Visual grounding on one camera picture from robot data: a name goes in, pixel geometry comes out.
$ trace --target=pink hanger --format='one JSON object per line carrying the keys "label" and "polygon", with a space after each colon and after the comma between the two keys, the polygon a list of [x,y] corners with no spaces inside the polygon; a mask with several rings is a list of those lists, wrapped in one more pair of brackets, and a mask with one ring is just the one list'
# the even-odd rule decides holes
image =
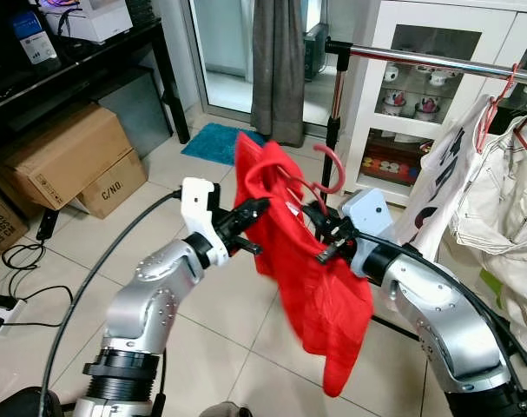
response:
{"label": "pink hanger", "polygon": [[508,77],[508,81],[506,82],[506,86],[504,86],[503,92],[500,93],[500,96],[498,96],[497,99],[491,98],[491,106],[489,106],[489,108],[485,111],[484,119],[479,124],[478,143],[476,144],[476,151],[480,154],[483,152],[483,146],[485,145],[485,142],[487,140],[489,127],[491,126],[491,123],[495,118],[495,115],[497,114],[497,106],[500,101],[504,98],[506,91],[508,91],[514,83],[514,75],[516,75],[517,69],[517,63],[512,65],[512,74]]}
{"label": "pink hanger", "polygon": [[[289,175],[281,167],[278,167],[278,169],[279,169],[279,172],[287,179],[288,182],[299,182],[300,184],[305,186],[307,189],[309,189],[309,191],[313,194],[313,196],[315,197],[315,200],[319,204],[319,207],[321,208],[321,211],[323,212],[323,214],[328,215],[328,210],[326,209],[325,202],[323,202],[323,199],[319,195],[318,191],[321,191],[325,194],[332,194],[332,193],[336,193],[337,191],[339,191],[344,185],[344,182],[346,181],[346,170],[342,166],[342,162],[340,161],[339,157],[334,153],[332,149],[328,148],[326,145],[322,145],[322,144],[313,145],[313,150],[323,152],[325,155],[330,157],[333,160],[334,165],[336,165],[336,168],[339,172],[339,180],[334,186],[325,187],[324,185],[319,184],[318,182],[312,182],[310,184],[304,178]],[[300,206],[303,205],[303,202],[300,201],[300,199],[298,199],[296,194],[291,189],[288,189],[288,191],[290,191],[290,194],[293,196],[293,198],[298,202]]]}
{"label": "pink hanger", "polygon": [[527,119],[523,120],[520,125],[517,128],[514,128],[514,135],[516,135],[518,141],[522,143],[524,146],[524,149],[527,151],[527,142],[524,140],[524,137],[522,136],[522,128],[527,123]]}

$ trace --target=black desk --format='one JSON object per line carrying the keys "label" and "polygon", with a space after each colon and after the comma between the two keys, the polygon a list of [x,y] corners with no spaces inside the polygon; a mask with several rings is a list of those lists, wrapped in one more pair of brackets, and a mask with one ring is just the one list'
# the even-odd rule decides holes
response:
{"label": "black desk", "polygon": [[41,103],[45,97],[68,88],[72,83],[76,83],[76,80],[84,79],[88,74],[95,74],[100,68],[118,65],[135,51],[147,46],[154,52],[165,89],[164,102],[171,110],[180,143],[188,142],[190,137],[186,117],[160,19],[141,28],[132,28],[129,33],[114,36],[103,45],[91,44],[86,55],[78,53],[70,57],[69,53],[61,53],[62,50],[57,48],[62,61],[61,67],[44,76],[35,76],[24,81],[23,85],[11,91],[10,96],[0,101],[0,126],[13,115],[19,115],[29,109],[30,103]]}

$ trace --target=power cord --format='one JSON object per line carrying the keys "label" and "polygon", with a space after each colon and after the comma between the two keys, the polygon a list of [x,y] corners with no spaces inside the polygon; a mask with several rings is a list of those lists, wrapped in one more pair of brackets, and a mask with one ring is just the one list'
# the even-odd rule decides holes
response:
{"label": "power cord", "polygon": [[94,279],[97,271],[99,271],[103,263],[105,263],[105,261],[115,251],[116,247],[120,244],[120,242],[122,242],[122,240],[135,228],[135,226],[137,226],[137,224],[141,222],[153,210],[161,206],[164,202],[173,198],[181,198],[181,189],[177,189],[176,191],[173,191],[172,193],[163,196],[162,198],[151,204],[149,207],[147,207],[145,210],[143,210],[142,213],[138,215],[109,245],[109,247],[105,250],[103,255],[101,255],[94,267],[89,271],[88,275],[83,280],[82,285],[76,291],[74,300],[70,303],[68,309],[66,310],[66,314],[64,315],[63,320],[61,321],[61,324],[58,328],[58,331],[56,332],[55,339],[53,340],[53,343],[51,345],[51,350],[49,351],[49,357],[47,358],[47,362],[45,364],[45,371],[43,372],[43,381],[41,385],[41,394],[39,397],[39,409],[37,414],[38,417],[44,417],[46,403],[45,401],[47,400],[49,381],[51,372],[53,370],[53,364],[55,362],[56,351],[58,350],[58,347],[61,344],[61,339],[63,338],[64,331],[66,330],[66,327],[69,324],[70,318],[72,317],[74,310],[76,310],[76,305],[82,299],[83,293],[85,292],[91,281]]}
{"label": "power cord", "polygon": [[[31,251],[32,254],[34,252],[37,252],[37,256],[35,258],[32,258],[32,260],[30,262],[28,262],[28,263],[26,263],[24,265],[16,265],[14,263],[15,262],[15,258],[18,255],[24,253],[27,250]],[[25,278],[25,276],[13,288],[13,284],[14,284],[16,278],[23,271],[30,272],[30,271],[33,271],[34,269],[39,268],[38,262],[41,261],[41,259],[44,257],[46,251],[47,251],[47,249],[45,248],[45,240],[42,240],[39,243],[31,243],[29,245],[23,245],[23,244],[15,245],[15,246],[13,246],[11,248],[6,249],[1,254],[1,259],[3,261],[4,266],[6,266],[7,268],[12,269],[12,270],[15,271],[12,274],[12,276],[9,278],[8,293],[9,293],[10,297],[15,298],[15,299],[20,298],[21,300],[27,302],[30,298],[33,298],[36,295],[39,295],[39,294],[41,294],[41,293],[43,293],[45,291],[50,291],[52,289],[61,288],[61,289],[64,289],[67,292],[67,294],[68,294],[68,296],[70,298],[70,302],[72,302],[74,300],[74,297],[72,296],[72,291],[70,290],[70,288],[68,288],[65,285],[53,285],[53,286],[50,286],[50,287],[42,288],[42,289],[37,290],[35,293],[33,293],[31,295],[28,295],[26,297],[18,297],[16,295],[17,288],[20,285],[20,283],[22,282],[23,278]],[[41,322],[37,322],[37,321],[30,321],[30,322],[25,322],[25,323],[4,323],[3,324],[3,326],[13,326],[13,327],[17,327],[17,326],[43,326],[43,327],[46,327],[46,328],[58,328],[60,325],[61,325],[61,323],[53,324],[53,323],[41,323]]]}
{"label": "power cord", "polygon": [[[31,251],[32,254],[34,252],[38,252],[38,254],[35,258],[32,259],[32,261],[26,263],[25,265],[15,265],[14,258],[27,250]],[[11,296],[12,298],[18,298],[16,297],[16,288],[18,285],[20,285],[20,282],[22,282],[22,280],[20,280],[16,285],[16,288],[13,289],[12,285],[15,279],[23,271],[33,271],[34,269],[38,269],[38,262],[41,261],[41,259],[45,256],[46,251],[47,249],[45,248],[45,241],[40,241],[39,243],[31,243],[30,245],[15,245],[11,248],[6,249],[3,252],[1,258],[3,260],[4,266],[15,271],[9,279],[9,296]]]}
{"label": "power cord", "polygon": [[[38,294],[44,293],[45,291],[50,291],[51,289],[57,289],[57,288],[62,288],[66,291],[66,293],[69,295],[70,302],[74,300],[74,297],[72,296],[72,291],[66,285],[52,285],[50,287],[42,288],[42,289],[37,290],[35,293],[22,298],[21,300],[24,300],[27,302],[30,298],[35,297]],[[58,328],[59,326],[61,326],[61,323],[51,324],[51,323],[41,323],[38,321],[30,321],[26,323],[5,323],[3,324],[3,326],[43,326],[45,328]]]}

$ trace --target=black cable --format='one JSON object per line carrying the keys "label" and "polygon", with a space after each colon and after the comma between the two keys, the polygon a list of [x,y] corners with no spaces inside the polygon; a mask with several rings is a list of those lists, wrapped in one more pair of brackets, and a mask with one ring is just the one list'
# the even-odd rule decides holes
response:
{"label": "black cable", "polygon": [[29,300],[30,298],[35,297],[35,296],[38,295],[38,294],[41,294],[41,293],[44,292],[44,291],[49,291],[50,289],[56,289],[56,288],[62,288],[62,289],[64,289],[64,290],[66,290],[66,292],[67,292],[68,295],[69,295],[70,302],[72,302],[72,301],[74,300],[74,297],[72,296],[72,291],[70,291],[70,288],[68,288],[66,285],[52,285],[52,286],[50,286],[50,287],[46,287],[46,288],[39,289],[39,290],[37,290],[35,293],[33,293],[33,294],[31,294],[31,295],[28,295],[27,297],[23,297],[22,300],[27,301],[27,300]]}
{"label": "black cable", "polygon": [[164,202],[170,200],[171,198],[180,198],[180,196],[181,196],[181,190],[176,190],[160,198],[159,200],[151,204],[148,208],[143,210],[143,212],[140,215],[138,215],[109,245],[109,247],[105,250],[103,255],[101,255],[101,257],[99,258],[97,263],[94,265],[94,267],[89,271],[88,276],[86,276],[85,280],[83,280],[82,285],[79,287],[79,289],[76,292],[74,300],[70,303],[68,309],[66,310],[66,314],[63,317],[63,321],[61,321],[61,325],[58,328],[58,331],[56,332],[55,339],[53,340],[53,344],[51,345],[51,350],[49,351],[49,357],[47,358],[47,363],[45,364],[45,371],[43,373],[43,381],[41,385],[41,395],[39,397],[39,409],[38,409],[38,414],[37,414],[38,417],[44,417],[45,401],[47,399],[47,389],[49,386],[51,371],[53,369],[53,363],[55,362],[56,350],[58,349],[58,346],[61,343],[64,330],[69,324],[70,318],[72,317],[72,314],[74,313],[74,310],[76,309],[76,305],[82,299],[82,295],[85,292],[86,288],[91,283],[93,278],[96,276],[96,273],[99,270],[99,268],[109,258],[109,256],[114,252],[114,250],[120,244],[122,239],[124,239],[128,235],[128,233],[130,233],[130,231],[132,231],[132,229],[139,222],[143,220],[144,217],[146,217],[149,213],[151,213],[157,207],[162,205]]}
{"label": "black cable", "polygon": [[427,261],[422,256],[416,254],[415,252],[411,251],[407,248],[401,248],[399,245],[389,242],[385,239],[381,239],[379,237],[368,235],[366,233],[361,233],[358,231],[357,237],[361,239],[365,239],[370,242],[378,243],[379,245],[387,246],[388,248],[394,249],[398,251],[400,254],[406,255],[410,258],[412,258],[414,261],[418,261],[419,263],[425,265],[426,267],[430,268],[437,274],[441,275],[443,278],[445,278],[454,288],[456,288],[460,293],[462,293],[463,296],[465,296],[468,301],[471,303],[471,305],[484,317],[485,322],[487,323],[487,326],[491,329],[495,339],[497,340],[497,344],[503,354],[504,360],[506,361],[506,365],[511,372],[512,378],[514,379],[514,383],[517,385],[518,390],[521,392],[523,391],[521,384],[519,382],[519,379],[517,378],[516,370],[514,369],[513,365],[510,362],[510,358],[508,354],[506,353],[506,349],[504,347],[504,344],[501,343],[500,338],[498,337],[497,330],[493,326],[493,322],[497,325],[497,328],[504,332],[508,338],[511,340],[511,342],[516,347],[518,353],[522,357],[522,360],[524,361],[525,366],[527,367],[527,353],[524,351],[524,348],[522,345],[517,341],[516,336],[505,326],[505,323],[503,320],[496,314],[492,309],[487,306],[483,300],[481,300],[473,291],[471,291],[469,288],[467,288],[463,283],[457,281],[452,277],[451,275],[447,274],[443,269],[439,268],[434,263]]}
{"label": "black cable", "polygon": [[[41,261],[41,259],[45,255],[45,252],[47,251],[44,242],[45,241],[41,241],[39,243],[31,243],[30,245],[15,245],[12,248],[6,249],[1,255],[4,266],[16,271],[9,279],[9,296],[17,298],[16,290],[12,290],[12,284],[14,283],[14,280],[18,277],[20,273],[22,273],[23,271],[33,271],[34,269],[39,268],[39,265],[37,263]],[[37,257],[25,265],[15,265],[13,263],[15,256],[20,255],[25,250],[29,250],[32,253],[38,251]]]}
{"label": "black cable", "polygon": [[167,349],[162,351],[161,382],[159,383],[159,394],[165,392],[165,380],[167,379]]}
{"label": "black cable", "polygon": [[[74,297],[72,297],[72,291],[70,291],[70,288],[68,288],[66,285],[52,285],[50,287],[39,289],[35,293],[28,295],[25,298],[22,298],[22,300],[27,301],[30,298],[35,297],[38,294],[44,293],[45,291],[49,291],[51,289],[57,289],[57,288],[64,289],[69,295],[70,303],[72,303],[72,301],[74,300]],[[61,326],[61,324],[62,322],[58,324],[51,324],[51,323],[41,323],[38,321],[30,321],[26,323],[4,323],[3,326],[43,326],[45,328],[58,328]]]}
{"label": "black cable", "polygon": [[82,10],[82,9],[79,8],[79,7],[76,7],[74,9],[67,9],[61,14],[61,16],[58,19],[58,28],[56,29],[56,35],[57,36],[61,36],[63,34],[63,25],[66,23],[67,24],[67,31],[69,32],[69,37],[70,37],[69,15],[73,11],[79,11],[79,10]]}
{"label": "black cable", "polygon": [[37,321],[30,321],[28,323],[4,323],[3,326],[43,326],[45,328],[58,328],[61,326],[61,323],[51,324],[51,323],[39,323]]}

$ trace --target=gray curtain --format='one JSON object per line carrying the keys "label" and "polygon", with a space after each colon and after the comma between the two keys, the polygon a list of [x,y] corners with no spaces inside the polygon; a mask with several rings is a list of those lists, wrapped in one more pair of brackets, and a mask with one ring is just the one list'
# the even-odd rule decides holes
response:
{"label": "gray curtain", "polygon": [[300,0],[255,0],[251,124],[284,145],[304,142],[304,41]]}

